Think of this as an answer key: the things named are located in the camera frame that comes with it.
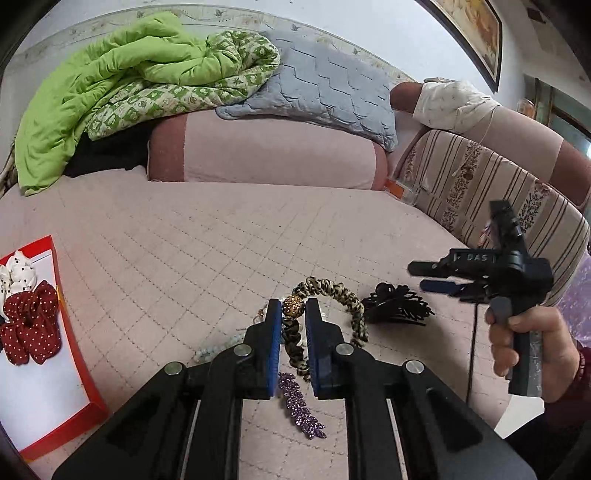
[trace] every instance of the black hair claw clip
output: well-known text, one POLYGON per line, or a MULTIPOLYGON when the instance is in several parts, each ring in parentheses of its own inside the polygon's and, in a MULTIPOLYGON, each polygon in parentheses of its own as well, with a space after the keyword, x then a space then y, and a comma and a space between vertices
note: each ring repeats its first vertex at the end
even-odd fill
POLYGON ((425 325, 425 319, 434 315, 423 297, 407 285, 394 287, 391 283, 378 283, 375 291, 361 301, 365 307, 367 323, 409 323, 425 325))

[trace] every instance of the pink bolster pillow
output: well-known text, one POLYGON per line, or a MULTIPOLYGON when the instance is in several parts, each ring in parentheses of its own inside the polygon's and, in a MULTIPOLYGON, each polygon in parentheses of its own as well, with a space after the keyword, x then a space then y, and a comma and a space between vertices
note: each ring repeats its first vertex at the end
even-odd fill
POLYGON ((148 178, 381 190, 385 151, 366 138, 289 119, 223 120, 215 111, 160 123, 148 178))

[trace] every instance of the green patterned quilt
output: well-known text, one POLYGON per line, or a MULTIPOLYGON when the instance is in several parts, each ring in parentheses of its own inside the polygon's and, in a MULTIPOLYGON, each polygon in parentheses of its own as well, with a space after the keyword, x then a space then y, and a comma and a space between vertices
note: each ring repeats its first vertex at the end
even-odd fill
POLYGON ((256 92, 279 65, 277 48, 259 34, 225 31, 211 35, 207 42, 212 48, 236 49, 246 69, 203 86, 147 80, 132 82, 92 117, 87 126, 90 139, 108 137, 153 118, 242 102, 256 92))
POLYGON ((277 49, 259 34, 199 40, 166 11, 126 25, 74 53, 37 89, 15 139, 19 186, 32 195, 54 183, 87 127, 100 138, 148 118, 239 102, 278 65, 277 49))

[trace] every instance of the picture frame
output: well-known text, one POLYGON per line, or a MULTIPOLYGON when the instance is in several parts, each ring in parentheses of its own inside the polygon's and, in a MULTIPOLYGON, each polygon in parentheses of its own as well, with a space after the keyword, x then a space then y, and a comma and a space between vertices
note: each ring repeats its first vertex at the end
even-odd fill
POLYGON ((486 80, 499 90, 503 24, 489 0, 417 0, 456 39, 486 80))

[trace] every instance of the purple rhinestone hair clip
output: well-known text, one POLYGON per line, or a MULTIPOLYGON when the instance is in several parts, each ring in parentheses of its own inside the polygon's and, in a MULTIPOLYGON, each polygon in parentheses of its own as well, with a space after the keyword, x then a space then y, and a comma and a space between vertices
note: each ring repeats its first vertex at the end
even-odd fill
POLYGON ((301 431, 310 440, 314 437, 325 439, 326 434, 322 431, 324 425, 310 414, 295 375, 280 373, 279 388, 283 392, 287 410, 290 411, 291 417, 295 420, 295 424, 301 428, 301 431))

